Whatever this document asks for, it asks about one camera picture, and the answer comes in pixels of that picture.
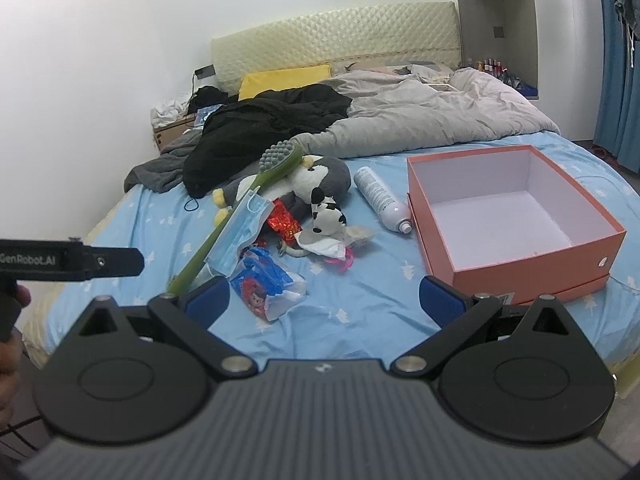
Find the yellow pillow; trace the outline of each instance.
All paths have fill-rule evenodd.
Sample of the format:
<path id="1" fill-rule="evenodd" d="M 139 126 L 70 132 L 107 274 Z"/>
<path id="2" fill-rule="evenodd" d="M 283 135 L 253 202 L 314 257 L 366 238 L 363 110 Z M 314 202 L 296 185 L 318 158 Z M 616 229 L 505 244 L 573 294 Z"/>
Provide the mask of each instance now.
<path id="1" fill-rule="evenodd" d="M 330 65 L 309 66 L 305 68 L 285 68 L 254 72 L 242 78 L 238 99 L 257 96 L 265 90 L 286 90 L 311 85 L 331 77 Z"/>

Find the cable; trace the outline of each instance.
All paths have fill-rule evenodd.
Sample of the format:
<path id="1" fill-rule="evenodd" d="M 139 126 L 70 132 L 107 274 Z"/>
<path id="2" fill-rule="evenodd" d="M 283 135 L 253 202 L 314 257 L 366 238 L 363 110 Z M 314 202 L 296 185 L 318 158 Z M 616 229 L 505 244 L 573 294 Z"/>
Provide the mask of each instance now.
<path id="1" fill-rule="evenodd" d="M 196 207 L 191 208 L 191 209 L 187 209 L 187 206 L 189 205 L 191 200 L 193 200 L 196 203 Z M 196 209 L 200 207 L 200 204 L 198 204 L 198 200 L 197 199 L 191 198 L 189 201 L 187 201 L 187 203 L 183 207 L 184 207 L 185 211 L 191 212 L 191 211 L 196 211 Z"/>
<path id="2" fill-rule="evenodd" d="M 193 96 L 196 93 L 196 73 L 195 71 L 193 72 L 193 75 L 191 76 L 191 97 L 189 97 L 189 102 L 187 104 L 187 111 L 189 111 L 189 108 L 191 108 L 191 101 L 193 100 Z"/>
<path id="3" fill-rule="evenodd" d="M 15 431 L 15 428 L 11 424 L 7 424 L 6 426 L 25 446 L 31 448 L 32 451 L 38 450 L 38 448 L 35 447 L 31 442 L 29 442 L 26 438 L 24 438 L 20 433 Z"/>
<path id="4" fill-rule="evenodd" d="M 32 416 L 31 418 L 28 418 L 27 420 L 23 420 L 22 422 L 19 422 L 15 426 L 7 425 L 7 427 L 11 428 L 11 429 L 0 431 L 0 438 L 2 438 L 4 436 L 7 436 L 8 434 L 13 433 L 15 430 L 19 430 L 20 428 L 24 428 L 25 426 L 28 426 L 29 424 L 33 424 L 34 422 L 37 422 L 38 420 L 42 420 L 42 417 L 39 416 L 39 415 L 38 416 Z"/>
<path id="5" fill-rule="evenodd" d="M 3 446 L 8 447 L 11 451 L 13 451 L 16 455 L 20 455 L 22 458 L 27 458 L 27 456 L 23 453 L 21 453 L 20 451 L 18 451 L 17 449 L 15 449 L 15 447 L 9 446 L 7 443 L 3 442 L 2 440 L 0 440 L 0 444 L 2 444 Z"/>

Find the pink hair tie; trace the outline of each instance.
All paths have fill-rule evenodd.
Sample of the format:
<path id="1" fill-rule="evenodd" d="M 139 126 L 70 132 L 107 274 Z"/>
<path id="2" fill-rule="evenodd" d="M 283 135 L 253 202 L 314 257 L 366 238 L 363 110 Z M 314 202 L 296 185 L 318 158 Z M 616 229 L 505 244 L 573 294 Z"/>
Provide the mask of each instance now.
<path id="1" fill-rule="evenodd" d="M 349 267 L 351 267 L 353 265 L 353 251 L 351 250 L 350 247 L 347 247 L 346 250 L 344 251 L 344 260 L 337 260 L 337 259 L 326 259 L 325 260 L 328 264 L 331 265 L 337 265 L 338 270 L 340 272 L 344 272 L 345 270 L 347 270 Z"/>

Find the bed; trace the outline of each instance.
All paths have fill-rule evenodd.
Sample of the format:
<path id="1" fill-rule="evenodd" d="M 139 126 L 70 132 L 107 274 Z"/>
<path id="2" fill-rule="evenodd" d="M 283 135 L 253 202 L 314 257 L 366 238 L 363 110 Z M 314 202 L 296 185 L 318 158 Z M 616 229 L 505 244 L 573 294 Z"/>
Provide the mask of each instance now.
<path id="1" fill-rule="evenodd" d="M 460 41 L 452 3 L 386 4 L 239 32 L 214 40 L 212 56 L 221 86 L 233 91 L 244 73 L 322 62 L 339 68 L 367 58 L 388 63 L 428 58 L 456 68 Z M 612 168 L 557 133 L 514 133 L 519 135 L 386 155 L 353 156 L 350 152 L 346 162 L 351 174 L 371 166 L 400 196 L 407 191 L 406 158 L 415 153 L 532 144 L 565 168 L 628 231 L 606 288 L 568 305 L 596 350 L 618 374 L 620 389 L 625 390 L 638 377 L 634 356 L 640 348 L 640 288 L 636 283 L 640 283 L 640 260 L 635 255 L 640 250 L 640 197 Z M 23 328 L 26 347 L 36 364 L 46 362 L 96 295 L 107 294 L 119 304 L 136 305 L 164 290 L 210 233 L 217 212 L 210 197 L 201 200 L 195 211 L 185 210 L 188 200 L 183 185 L 163 194 L 138 185 L 96 226 L 85 243 L 137 247 L 145 257 L 145 270 L 136 278 L 53 285 L 31 309 Z M 307 280 L 306 300 L 278 321 L 267 323 L 232 294 L 228 309 L 209 330 L 260 366 L 270 358 L 379 358 L 389 365 L 394 357 L 433 335 L 438 327 L 418 302 L 418 285 L 425 270 L 415 235 L 383 228 L 355 188 L 342 208 L 350 223 L 376 232 L 351 269 L 338 273 L 313 258 L 283 256 L 286 265 Z"/>

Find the long-handled brush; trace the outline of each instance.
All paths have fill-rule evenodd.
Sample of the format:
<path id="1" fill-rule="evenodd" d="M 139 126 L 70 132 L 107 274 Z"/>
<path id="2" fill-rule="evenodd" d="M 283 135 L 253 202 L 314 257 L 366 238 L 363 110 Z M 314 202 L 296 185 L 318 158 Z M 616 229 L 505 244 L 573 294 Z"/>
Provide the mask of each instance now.
<path id="1" fill-rule="evenodd" d="M 302 150 L 297 144 L 290 140 L 279 142 L 271 146 L 260 159 L 258 166 L 258 174 L 249 189 L 258 189 L 258 193 L 264 193 L 269 186 L 287 176 L 302 161 Z M 222 229 L 225 227 L 229 219 L 234 215 L 236 206 L 233 207 L 231 213 L 220 222 L 220 225 L 207 237 L 202 246 L 196 251 L 191 260 L 184 266 L 177 276 L 169 282 L 167 292 L 172 292 L 180 296 L 189 290 L 191 283 L 196 279 L 197 275 L 204 267 L 205 259 L 209 251 L 216 243 Z"/>

